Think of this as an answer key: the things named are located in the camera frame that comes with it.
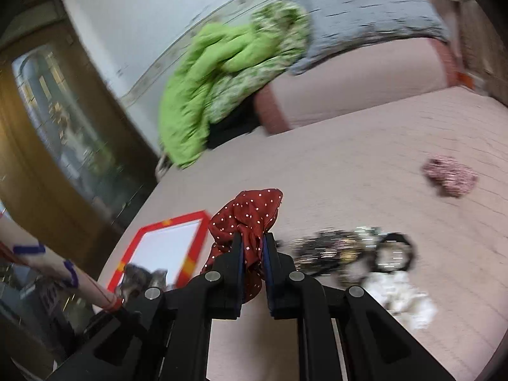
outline pile of hair accessories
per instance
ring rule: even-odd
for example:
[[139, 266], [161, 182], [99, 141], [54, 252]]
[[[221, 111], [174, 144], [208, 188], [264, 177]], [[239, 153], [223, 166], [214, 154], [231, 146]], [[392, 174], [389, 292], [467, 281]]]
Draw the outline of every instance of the pile of hair accessories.
[[297, 270], [311, 276], [331, 274], [342, 288], [361, 285], [409, 330], [426, 328], [436, 314], [430, 297], [409, 283], [406, 271], [415, 247], [403, 234], [367, 226], [325, 229], [289, 246]]

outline green blanket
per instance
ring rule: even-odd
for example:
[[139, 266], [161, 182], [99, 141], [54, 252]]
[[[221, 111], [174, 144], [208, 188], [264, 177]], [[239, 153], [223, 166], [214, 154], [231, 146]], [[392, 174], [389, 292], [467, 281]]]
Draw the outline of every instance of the green blanket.
[[209, 123], [300, 59], [307, 47], [307, 13], [289, 1], [270, 3], [245, 26], [209, 23], [194, 37], [168, 80], [159, 106], [159, 136], [183, 168], [205, 148]]

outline door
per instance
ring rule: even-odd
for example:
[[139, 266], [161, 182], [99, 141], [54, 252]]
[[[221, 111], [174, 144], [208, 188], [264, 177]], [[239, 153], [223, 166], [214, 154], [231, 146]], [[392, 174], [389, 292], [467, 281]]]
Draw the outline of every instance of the door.
[[98, 276], [156, 161], [68, 20], [0, 50], [0, 200], [43, 243]]

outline white wall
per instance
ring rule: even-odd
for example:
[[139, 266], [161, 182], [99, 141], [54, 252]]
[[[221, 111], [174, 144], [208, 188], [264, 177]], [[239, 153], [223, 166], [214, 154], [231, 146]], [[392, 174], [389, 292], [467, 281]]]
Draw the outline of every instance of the white wall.
[[113, 94], [125, 95], [192, 24], [229, 0], [63, 0]]

